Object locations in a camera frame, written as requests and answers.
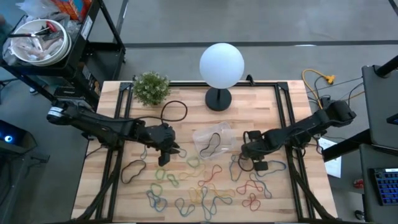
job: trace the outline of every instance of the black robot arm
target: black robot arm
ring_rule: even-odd
[[[350,124],[356,114],[345,101],[334,101],[327,108],[318,110],[313,115],[286,128],[271,129],[261,134],[260,131],[248,131],[251,142],[242,145],[240,158],[251,159],[255,170],[267,170],[264,156],[280,149],[284,144],[304,147],[312,136],[324,134],[330,126],[342,127]]]
[[[145,126],[145,121],[128,118],[109,118],[84,106],[69,101],[56,102],[51,107],[47,120],[57,125],[71,125],[98,138],[106,147],[118,145],[118,141],[135,141],[160,151],[159,165],[164,166],[170,161],[171,154],[180,151],[175,141],[175,131],[167,123],[158,126]]]

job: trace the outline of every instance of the green rubber band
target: green rubber band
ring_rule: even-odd
[[[178,187],[180,185],[174,174],[167,174],[167,179],[172,183],[174,187]]]
[[[161,178],[159,178],[159,177],[157,176],[157,173],[158,173],[159,171],[163,171],[163,174],[162,174],[162,177],[161,177]],[[156,170],[155,178],[156,178],[157,180],[163,180],[165,175],[166,175],[166,170],[163,169],[163,168],[160,168],[160,169],[157,169],[157,170]]]
[[[157,195],[155,194],[155,190],[153,189],[153,186],[156,186],[158,188],[160,188],[160,193]],[[163,193],[163,187],[160,184],[156,184],[156,183],[151,183],[150,184],[150,190],[152,191],[153,195],[160,197]]]
[[[197,161],[198,164],[194,166],[194,165],[192,165],[191,161]],[[189,157],[189,158],[187,159],[187,164],[188,164],[190,167],[194,168],[194,169],[197,168],[197,167],[200,165],[199,157],[197,157],[197,156]]]

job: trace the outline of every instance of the concrete floor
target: concrete floor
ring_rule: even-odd
[[[104,0],[117,23],[123,1]],[[22,15],[13,1],[0,2],[0,13],[14,24]],[[388,0],[129,0],[121,37],[125,44],[227,41],[394,40],[398,17]],[[99,16],[90,41],[111,42],[112,34]],[[155,70],[171,80],[201,80],[198,63],[205,48],[127,49],[127,64],[120,80]],[[323,47],[239,47],[246,62],[245,74],[256,80],[299,80],[301,71],[317,69],[336,75],[335,83],[361,76],[363,65],[382,64],[396,56],[396,45]],[[9,77],[0,69],[0,79]],[[316,75],[309,73],[313,83]],[[361,80],[320,91],[340,99]],[[318,87],[326,86],[321,80]],[[2,93],[0,118],[30,131],[38,151],[51,155],[50,162],[28,176],[13,215],[13,223],[48,223],[68,220],[80,177],[87,141],[80,131],[49,124],[45,115],[50,103],[30,96],[21,82]],[[358,117],[346,127],[329,129],[329,136],[348,138],[368,128],[364,96],[351,101]],[[26,117],[35,118],[26,122]],[[360,178],[358,153],[343,157],[343,178],[330,177],[338,216],[354,221],[353,211],[362,209],[361,195],[348,193],[353,179]]]

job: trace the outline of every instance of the clear plastic bag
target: clear plastic bag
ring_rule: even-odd
[[[25,0],[16,3],[16,6],[25,11],[28,16],[34,18],[44,18],[60,11],[51,0]]]

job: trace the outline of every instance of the potted plant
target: potted plant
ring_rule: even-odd
[[[144,72],[134,83],[134,96],[144,106],[155,106],[170,95],[169,80],[157,72]]]

